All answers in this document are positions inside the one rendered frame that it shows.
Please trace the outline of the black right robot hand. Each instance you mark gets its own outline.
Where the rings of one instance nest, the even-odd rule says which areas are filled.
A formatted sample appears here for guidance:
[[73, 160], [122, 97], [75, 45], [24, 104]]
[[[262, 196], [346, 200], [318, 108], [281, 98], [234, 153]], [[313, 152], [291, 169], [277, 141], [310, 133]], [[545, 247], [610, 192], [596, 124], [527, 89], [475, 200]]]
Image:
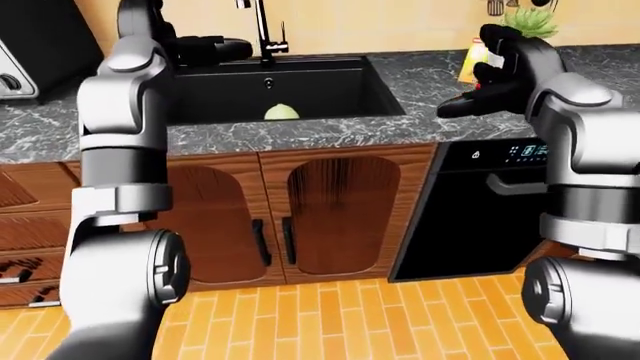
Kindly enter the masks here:
[[554, 47], [509, 26], [485, 24], [480, 39], [490, 53], [504, 58], [503, 65], [497, 68], [476, 63], [473, 74], [480, 87], [444, 101], [437, 108], [438, 117], [452, 119], [502, 111], [522, 115], [536, 86], [566, 71]]

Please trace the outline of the yellow bottle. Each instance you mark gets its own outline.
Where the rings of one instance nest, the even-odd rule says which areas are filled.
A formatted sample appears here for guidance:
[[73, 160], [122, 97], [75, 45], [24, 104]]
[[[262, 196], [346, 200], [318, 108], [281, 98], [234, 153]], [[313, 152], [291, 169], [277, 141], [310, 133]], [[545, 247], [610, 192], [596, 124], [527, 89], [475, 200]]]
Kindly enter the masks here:
[[480, 38], [473, 38], [472, 44], [467, 50], [466, 56], [462, 63], [461, 70], [458, 75], [460, 83], [477, 83], [474, 76], [474, 67], [479, 62], [488, 61], [488, 49]]

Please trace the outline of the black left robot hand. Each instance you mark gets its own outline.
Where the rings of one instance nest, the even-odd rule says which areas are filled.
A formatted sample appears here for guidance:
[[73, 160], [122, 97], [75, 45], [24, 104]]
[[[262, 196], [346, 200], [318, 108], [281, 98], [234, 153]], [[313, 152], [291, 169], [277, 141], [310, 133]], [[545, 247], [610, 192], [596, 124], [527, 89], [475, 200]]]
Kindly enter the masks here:
[[220, 35], [176, 35], [174, 26], [164, 20], [163, 0], [120, 0], [117, 11], [117, 45], [136, 53], [157, 53], [175, 68], [210, 67], [248, 59], [252, 45]]

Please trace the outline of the wooden cabinet door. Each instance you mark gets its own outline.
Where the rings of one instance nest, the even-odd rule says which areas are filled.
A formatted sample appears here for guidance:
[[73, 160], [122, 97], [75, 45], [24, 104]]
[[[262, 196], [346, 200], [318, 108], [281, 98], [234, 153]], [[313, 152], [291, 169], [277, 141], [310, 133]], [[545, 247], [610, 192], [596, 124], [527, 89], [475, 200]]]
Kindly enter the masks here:
[[436, 149], [259, 153], [287, 283], [389, 275]]
[[168, 179], [174, 207], [146, 226], [182, 236], [190, 291], [284, 284], [256, 154], [171, 158]]

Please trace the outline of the pale green round vegetable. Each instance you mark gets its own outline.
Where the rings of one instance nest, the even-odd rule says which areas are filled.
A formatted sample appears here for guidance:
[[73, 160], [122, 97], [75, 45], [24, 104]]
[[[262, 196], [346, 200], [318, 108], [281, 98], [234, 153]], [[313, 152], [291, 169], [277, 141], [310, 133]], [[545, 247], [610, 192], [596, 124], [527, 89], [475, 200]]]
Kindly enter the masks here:
[[300, 115], [293, 107], [286, 104], [276, 104], [266, 111], [263, 119], [266, 121], [291, 120], [300, 119]]

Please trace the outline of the dark metal sink faucet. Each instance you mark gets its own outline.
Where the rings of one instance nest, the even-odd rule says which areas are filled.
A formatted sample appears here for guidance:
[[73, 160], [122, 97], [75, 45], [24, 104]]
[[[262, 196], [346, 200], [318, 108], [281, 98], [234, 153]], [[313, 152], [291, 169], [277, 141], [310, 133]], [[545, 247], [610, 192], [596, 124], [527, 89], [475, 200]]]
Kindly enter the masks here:
[[285, 23], [281, 22], [282, 41], [271, 41], [267, 23], [266, 11], [263, 0], [234, 0], [236, 8], [251, 8], [255, 4], [255, 14], [260, 47], [260, 63], [265, 68], [275, 64], [274, 53], [289, 53], [289, 44], [286, 41]]

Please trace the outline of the black dishwasher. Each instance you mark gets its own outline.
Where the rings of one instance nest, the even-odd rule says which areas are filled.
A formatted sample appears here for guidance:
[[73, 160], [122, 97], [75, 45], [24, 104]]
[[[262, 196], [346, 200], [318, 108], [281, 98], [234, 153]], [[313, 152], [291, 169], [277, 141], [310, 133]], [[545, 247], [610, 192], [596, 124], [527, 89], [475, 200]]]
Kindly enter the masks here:
[[546, 161], [537, 138], [440, 144], [388, 280], [513, 272], [543, 242]]

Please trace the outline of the black sink basin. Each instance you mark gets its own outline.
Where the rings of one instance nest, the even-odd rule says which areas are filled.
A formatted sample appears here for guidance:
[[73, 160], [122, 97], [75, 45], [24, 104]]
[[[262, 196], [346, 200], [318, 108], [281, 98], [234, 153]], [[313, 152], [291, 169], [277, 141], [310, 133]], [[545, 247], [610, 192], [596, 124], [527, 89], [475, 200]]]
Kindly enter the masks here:
[[183, 68], [170, 125], [259, 122], [277, 104], [301, 119], [400, 116], [404, 113], [364, 56], [281, 57], [212, 68]]

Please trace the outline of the black and silver toaster oven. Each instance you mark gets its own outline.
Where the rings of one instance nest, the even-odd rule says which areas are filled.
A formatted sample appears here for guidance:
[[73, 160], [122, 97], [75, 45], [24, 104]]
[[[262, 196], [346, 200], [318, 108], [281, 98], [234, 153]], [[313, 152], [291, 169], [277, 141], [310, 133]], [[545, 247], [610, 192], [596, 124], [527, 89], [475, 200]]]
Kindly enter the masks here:
[[40, 102], [102, 59], [74, 0], [0, 0], [0, 101]]

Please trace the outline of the wooden drawer stack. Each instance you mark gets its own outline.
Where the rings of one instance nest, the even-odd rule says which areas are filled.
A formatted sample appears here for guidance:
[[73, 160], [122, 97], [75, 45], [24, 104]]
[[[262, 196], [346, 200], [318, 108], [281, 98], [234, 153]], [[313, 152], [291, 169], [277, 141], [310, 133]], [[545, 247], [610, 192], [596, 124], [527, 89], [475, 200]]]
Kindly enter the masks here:
[[77, 162], [0, 165], [0, 309], [59, 304]]

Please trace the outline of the green potted plant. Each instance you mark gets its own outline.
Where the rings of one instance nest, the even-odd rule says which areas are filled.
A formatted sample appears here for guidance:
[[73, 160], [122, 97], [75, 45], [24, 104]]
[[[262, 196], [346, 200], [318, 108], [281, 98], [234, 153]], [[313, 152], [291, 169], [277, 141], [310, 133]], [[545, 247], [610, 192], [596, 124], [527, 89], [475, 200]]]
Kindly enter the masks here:
[[503, 25], [517, 29], [527, 38], [551, 38], [557, 33], [554, 13], [547, 8], [516, 8], [508, 11]]

